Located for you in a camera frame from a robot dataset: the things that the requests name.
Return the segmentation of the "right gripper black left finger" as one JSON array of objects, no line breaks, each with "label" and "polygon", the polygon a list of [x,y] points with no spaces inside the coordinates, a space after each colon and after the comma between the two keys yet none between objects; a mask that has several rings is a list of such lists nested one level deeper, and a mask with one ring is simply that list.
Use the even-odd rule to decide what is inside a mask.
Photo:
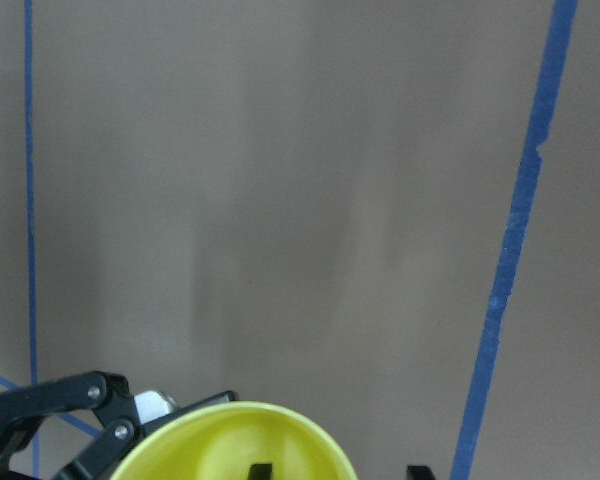
[{"label": "right gripper black left finger", "polygon": [[271,463],[252,464],[248,471],[248,480],[271,480],[273,478],[273,465]]}]

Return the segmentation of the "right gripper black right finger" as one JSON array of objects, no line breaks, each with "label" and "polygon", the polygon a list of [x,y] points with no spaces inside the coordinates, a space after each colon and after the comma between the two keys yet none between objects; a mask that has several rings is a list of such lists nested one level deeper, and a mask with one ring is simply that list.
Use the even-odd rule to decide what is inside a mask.
[{"label": "right gripper black right finger", "polygon": [[406,468],[407,480],[436,480],[436,477],[427,465],[408,465]]}]

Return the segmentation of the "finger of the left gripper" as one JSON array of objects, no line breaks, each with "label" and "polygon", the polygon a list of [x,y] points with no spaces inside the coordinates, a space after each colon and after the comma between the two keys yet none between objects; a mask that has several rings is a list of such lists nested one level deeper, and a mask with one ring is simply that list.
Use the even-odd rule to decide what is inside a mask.
[{"label": "finger of the left gripper", "polygon": [[132,394],[119,374],[92,371],[0,393],[0,479],[26,479],[10,468],[49,417],[91,411],[101,425],[93,440],[54,479],[102,479],[151,434],[184,415],[236,401],[228,390],[185,407],[159,391]]}]

